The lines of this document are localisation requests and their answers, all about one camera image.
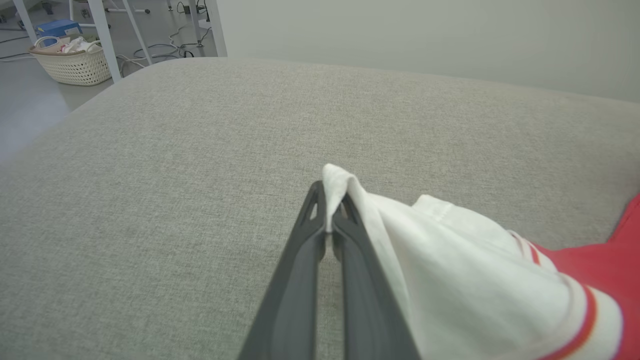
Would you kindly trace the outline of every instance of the power cord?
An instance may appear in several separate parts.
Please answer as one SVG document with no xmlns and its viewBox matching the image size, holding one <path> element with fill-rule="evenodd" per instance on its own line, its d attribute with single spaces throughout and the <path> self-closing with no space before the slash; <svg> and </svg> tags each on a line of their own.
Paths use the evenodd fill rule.
<svg viewBox="0 0 640 360">
<path fill-rule="evenodd" d="M 29 38 L 29 37 L 11 38 L 11 39 L 8 39 L 8 40 L 0 41 L 0 44 L 2 44 L 3 42 L 20 40 L 22 38 Z M 0 61 L 3 62 L 3 63 L 8 63 L 10 61 L 17 61 L 17 60 L 24 60 L 24 59 L 35 59 L 33 56 L 25 56 L 25 57 L 22 57 L 22 58 L 9 59 L 9 58 L 14 58 L 14 57 L 20 56 L 20 55 L 30 55 L 30 54 L 29 53 L 20 53 L 20 54 L 14 54 L 14 55 L 9 55 L 9 56 L 2 56 L 2 57 L 0 57 Z"/>
<path fill-rule="evenodd" d="M 27 29 L 0 29 L 1 31 L 27 31 Z"/>
<path fill-rule="evenodd" d="M 190 24 L 185 24 L 182 25 L 181 27 L 179 27 L 176 32 L 174 32 L 173 34 L 169 35 L 169 44 L 153 44 L 149 47 L 161 47 L 161 46 L 165 46 L 165 47 L 172 47 L 173 50 L 169 51 L 168 53 L 164 53 L 164 54 L 156 54 L 156 55 L 152 55 L 152 58 L 163 58 L 163 57 L 174 57 L 174 58 L 183 58 L 184 57 L 184 47 L 188 46 L 188 45 L 198 45 L 197 43 L 188 43 L 188 44 L 182 44 L 180 46 L 177 46 L 174 44 L 174 39 L 173 37 L 175 35 L 178 35 L 180 33 L 180 30 L 182 30 L 184 27 L 189 26 Z M 207 34 L 209 33 L 209 31 L 211 30 L 211 28 L 207 29 L 207 32 L 202 36 L 202 38 L 200 38 L 200 42 L 202 42 L 202 40 L 204 40 L 204 38 L 207 36 Z M 139 56 L 138 53 L 142 51 L 142 49 L 138 49 L 135 50 L 135 52 L 133 52 L 133 56 L 135 58 L 138 59 L 144 59 L 144 56 Z"/>
<path fill-rule="evenodd" d="M 178 3 L 175 5 L 175 9 L 178 11 L 178 13 L 186 13 L 185 9 L 184 9 L 184 4 L 182 4 L 182 11 L 180 11 L 178 9 L 178 5 L 182 4 L 182 1 L 178 1 Z M 196 13 L 201 13 L 201 10 L 206 10 L 207 6 L 205 4 L 205 6 L 200 6 L 200 0 L 198 0 L 198 2 L 196 3 Z"/>
<path fill-rule="evenodd" d="M 122 77 L 124 77 L 124 65 L 126 65 L 127 63 L 133 63 L 136 64 L 137 66 L 144 68 L 146 66 L 142 65 L 141 63 L 137 62 L 137 59 L 129 59 L 128 57 L 124 56 L 124 55 L 116 55 L 116 59 L 120 59 L 122 60 L 122 65 L 119 66 L 120 67 L 120 75 Z"/>
<path fill-rule="evenodd" d="M 20 53 L 20 54 L 14 54 L 14 55 L 9 55 L 9 56 L 2 56 L 0 58 L 0 61 L 3 62 L 3 63 L 8 63 L 9 61 L 24 60 L 24 59 L 35 59 L 33 56 L 23 56 L 21 58 L 9 59 L 9 58 L 14 58 L 14 57 L 20 56 L 20 55 L 31 55 L 31 54 L 29 54 L 29 53 Z"/>
<path fill-rule="evenodd" d="M 207 7 L 207 0 L 202 0 L 202 2 L 204 3 L 204 11 L 207 13 L 207 22 L 211 22 L 211 20 L 209 19 L 209 8 Z"/>
<path fill-rule="evenodd" d="M 14 41 L 14 40 L 20 40 L 22 38 L 29 38 L 29 37 L 19 37 L 19 38 L 11 38 L 9 40 L 2 40 L 0 41 L 0 44 L 2 44 L 3 42 L 9 42 L 9 41 Z"/>
</svg>

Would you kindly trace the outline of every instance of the white cloth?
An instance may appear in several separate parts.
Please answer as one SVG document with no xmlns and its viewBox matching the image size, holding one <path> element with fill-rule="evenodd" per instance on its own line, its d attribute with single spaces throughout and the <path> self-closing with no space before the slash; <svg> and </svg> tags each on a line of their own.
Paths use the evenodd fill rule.
<svg viewBox="0 0 640 360">
<path fill-rule="evenodd" d="M 77 53 L 79 51 L 85 50 L 87 53 L 94 53 L 96 51 L 100 51 L 101 47 L 99 45 L 93 45 L 92 43 L 87 42 L 83 37 L 77 37 L 71 40 L 68 44 L 62 46 L 62 53 Z"/>
<path fill-rule="evenodd" d="M 349 193 L 423 359 L 538 359 L 580 331 L 585 290 L 544 255 L 538 254 L 540 265 L 527 259 L 529 243 L 517 234 L 428 195 L 407 206 L 369 194 L 335 165 L 324 167 L 323 184 L 328 231 Z M 620 310 L 607 295 L 596 291 L 596 298 L 611 320 L 596 324 L 600 338 L 587 357 L 563 358 L 614 354 Z"/>
</svg>

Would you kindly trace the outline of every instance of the grey fabric surface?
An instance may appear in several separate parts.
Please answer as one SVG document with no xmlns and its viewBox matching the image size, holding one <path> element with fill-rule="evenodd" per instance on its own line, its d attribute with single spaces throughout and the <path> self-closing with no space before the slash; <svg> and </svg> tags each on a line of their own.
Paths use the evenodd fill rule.
<svg viewBox="0 0 640 360">
<path fill-rule="evenodd" d="M 136 72 L 0 170 L 0 358 L 232 359 L 309 185 L 429 193 L 552 249 L 640 190 L 640 104 L 349 67 L 196 58 Z M 318 357 L 342 353 L 321 265 Z"/>
</svg>

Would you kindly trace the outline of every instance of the red and white fabric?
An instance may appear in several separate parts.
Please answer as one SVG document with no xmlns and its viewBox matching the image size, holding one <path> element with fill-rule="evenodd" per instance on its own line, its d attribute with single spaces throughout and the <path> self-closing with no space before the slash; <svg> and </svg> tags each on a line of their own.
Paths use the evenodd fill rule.
<svg viewBox="0 0 640 360">
<path fill-rule="evenodd" d="M 345 193 L 425 360 L 639 360 L 640 197 L 606 244 L 550 251 L 469 209 L 367 193 L 326 165 L 327 224 Z"/>
</svg>

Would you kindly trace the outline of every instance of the blue box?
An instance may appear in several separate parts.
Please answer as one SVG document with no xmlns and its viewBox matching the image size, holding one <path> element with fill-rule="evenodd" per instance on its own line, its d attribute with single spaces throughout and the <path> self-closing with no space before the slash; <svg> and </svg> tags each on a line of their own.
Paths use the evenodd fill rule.
<svg viewBox="0 0 640 360">
<path fill-rule="evenodd" d="M 64 37 L 71 34 L 81 34 L 80 25 L 68 19 L 56 20 L 46 24 L 36 26 L 39 37 Z M 43 42 L 44 46 L 51 46 L 56 43 L 53 39 L 47 39 Z"/>
</svg>

